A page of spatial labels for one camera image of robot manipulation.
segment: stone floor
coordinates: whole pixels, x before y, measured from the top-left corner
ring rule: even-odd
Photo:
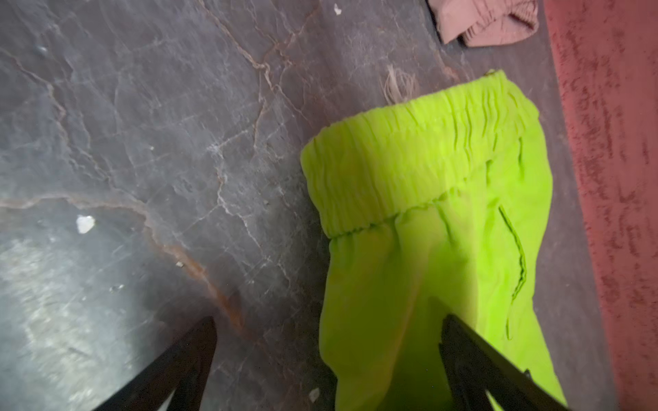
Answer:
[[[554,193],[536,312],[570,405],[615,409],[541,20],[465,49],[423,0],[1,2],[0,408],[92,409],[210,314],[204,410],[331,409],[299,150],[385,105],[392,64],[423,93],[502,68],[537,104]]]

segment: pink cloth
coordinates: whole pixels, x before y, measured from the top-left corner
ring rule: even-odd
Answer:
[[[429,0],[444,44],[461,34],[470,47],[516,43],[539,28],[538,0]]]

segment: white debris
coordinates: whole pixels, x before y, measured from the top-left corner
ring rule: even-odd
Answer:
[[[42,45],[38,45],[38,46],[36,47],[36,51],[37,51],[37,53],[39,53],[42,57],[47,57],[47,56],[48,56],[48,49],[46,49],[46,48],[45,48],[44,46],[42,46]]]
[[[316,387],[309,393],[309,400],[311,400],[311,402],[316,402],[318,398],[320,398],[320,389]]]
[[[78,233],[86,234],[94,227],[96,219],[92,216],[78,216],[76,224],[78,225]]]

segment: rust stain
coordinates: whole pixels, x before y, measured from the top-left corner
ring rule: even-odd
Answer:
[[[183,247],[179,245],[165,245],[159,241],[158,235],[154,232],[157,223],[154,221],[151,213],[144,203],[133,199],[125,199],[123,197],[115,197],[112,199],[93,199],[84,195],[53,193],[40,197],[34,197],[32,199],[1,200],[0,208],[13,208],[22,210],[33,207],[44,200],[63,200],[80,209],[109,208],[128,210],[144,217],[143,232],[149,242],[160,251],[173,257],[176,261],[182,262],[183,269],[187,275],[197,281],[203,282],[207,286],[208,292],[213,298],[215,305],[217,305],[219,309],[221,309],[222,313],[228,317],[231,326],[235,329],[238,335],[241,335],[242,337],[248,337],[248,333],[244,328],[245,322],[241,311],[230,303],[229,298],[217,286],[212,284],[206,269],[200,263],[194,261],[194,259],[188,256]]]
[[[436,59],[436,62],[438,63],[438,66],[441,68],[441,71],[443,72],[444,76],[448,77],[455,84],[461,83],[461,78],[459,77],[458,71],[448,66],[443,61],[443,57],[441,57],[441,53],[439,51],[434,51],[434,58]]]
[[[239,309],[233,307],[229,298],[215,285],[210,282],[208,272],[198,262],[194,261],[179,245],[165,245],[161,249],[167,254],[172,255],[176,260],[183,263],[183,270],[193,279],[202,281],[208,287],[208,292],[215,300],[215,303],[221,307],[222,311],[228,317],[233,328],[240,334],[244,332],[244,317]]]

